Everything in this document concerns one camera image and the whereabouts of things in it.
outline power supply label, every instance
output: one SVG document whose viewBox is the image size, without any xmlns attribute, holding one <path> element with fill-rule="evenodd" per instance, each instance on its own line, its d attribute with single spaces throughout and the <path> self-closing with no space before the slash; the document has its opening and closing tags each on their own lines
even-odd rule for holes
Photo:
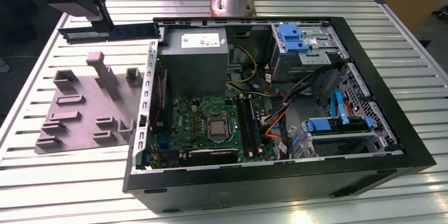
<svg viewBox="0 0 448 224">
<path fill-rule="evenodd" d="M 218 34 L 183 34 L 181 43 L 182 48 L 218 47 Z"/>
</svg>

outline expansion slot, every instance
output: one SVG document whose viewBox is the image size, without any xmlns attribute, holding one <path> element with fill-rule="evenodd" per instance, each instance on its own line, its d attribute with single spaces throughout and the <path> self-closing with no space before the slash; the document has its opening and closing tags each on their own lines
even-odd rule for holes
<svg viewBox="0 0 448 224">
<path fill-rule="evenodd" d="M 250 98 L 250 95 L 246 99 L 247 101 L 247 108 L 250 110 L 250 130 L 251 130 L 251 135 L 253 135 L 253 139 L 255 141 L 255 147 L 257 147 L 257 152 L 261 152 L 261 147 L 262 147 L 262 144 L 261 144 L 261 137 L 259 137 L 259 127 L 258 127 L 258 121 L 257 121 L 257 116 L 255 116 L 255 113 L 254 113 L 254 107 L 253 107 L 253 102 L 251 102 L 251 98 Z"/>
<path fill-rule="evenodd" d="M 237 97 L 235 109 L 238 112 L 239 131 L 243 154 L 251 157 L 261 153 L 259 130 L 254 116 L 253 104 L 249 97 Z"/>
</svg>

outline yellow wire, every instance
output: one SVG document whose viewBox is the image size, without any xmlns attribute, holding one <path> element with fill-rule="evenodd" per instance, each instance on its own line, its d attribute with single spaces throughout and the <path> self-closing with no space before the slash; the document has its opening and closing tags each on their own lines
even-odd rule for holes
<svg viewBox="0 0 448 224">
<path fill-rule="evenodd" d="M 255 73 L 257 73 L 257 63 L 254 62 L 253 56 L 249 54 L 249 52 L 241 46 L 238 46 L 238 45 L 233 45 L 233 46 L 239 48 L 245 52 L 245 54 L 249 56 L 249 58 L 253 62 L 253 73 L 249 76 L 249 78 L 245 78 L 243 80 L 238 80 L 238 81 L 227 81 L 226 83 L 242 83 L 242 82 L 250 80 L 253 78 L 253 76 L 255 75 Z"/>
</svg>

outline green motherboard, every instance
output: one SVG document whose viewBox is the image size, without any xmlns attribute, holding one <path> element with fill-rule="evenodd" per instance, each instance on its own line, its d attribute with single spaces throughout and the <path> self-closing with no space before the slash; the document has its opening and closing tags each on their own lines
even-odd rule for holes
<svg viewBox="0 0 448 224">
<path fill-rule="evenodd" d="M 262 98 L 251 97 L 257 121 L 265 116 Z M 226 118 L 227 138 L 211 141 L 207 123 L 210 116 L 222 115 Z M 243 152 L 243 140 L 239 131 L 237 114 L 237 97 L 175 99 L 173 102 L 173 124 L 170 134 L 171 151 L 201 148 L 234 148 L 238 150 L 238 162 L 274 160 L 271 144 L 263 144 L 261 152 L 249 156 Z"/>
</svg>

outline sticker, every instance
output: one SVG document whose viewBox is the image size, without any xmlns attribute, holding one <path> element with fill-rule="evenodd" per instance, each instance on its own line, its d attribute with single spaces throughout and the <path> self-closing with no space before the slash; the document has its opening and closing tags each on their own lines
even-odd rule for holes
<svg viewBox="0 0 448 224">
<path fill-rule="evenodd" d="M 270 75 L 266 73 L 266 82 L 270 83 Z"/>
<path fill-rule="evenodd" d="M 109 37 L 109 33 L 97 33 L 90 31 L 87 33 L 70 33 L 66 34 L 70 39 L 83 39 L 83 38 L 97 38 L 97 37 Z"/>
<path fill-rule="evenodd" d="M 183 34 L 181 43 L 182 48 L 218 47 L 218 34 Z"/>
<path fill-rule="evenodd" d="M 297 130 L 297 127 L 294 126 L 290 126 L 289 129 L 287 129 L 287 133 L 294 133 Z"/>
<path fill-rule="evenodd" d="M 317 44 L 315 39 L 305 39 L 306 44 Z"/>
<path fill-rule="evenodd" d="M 285 146 L 285 144 L 282 142 L 278 143 L 278 149 L 279 149 L 279 151 L 282 151 L 282 153 L 286 154 L 287 147 Z"/>
</svg>

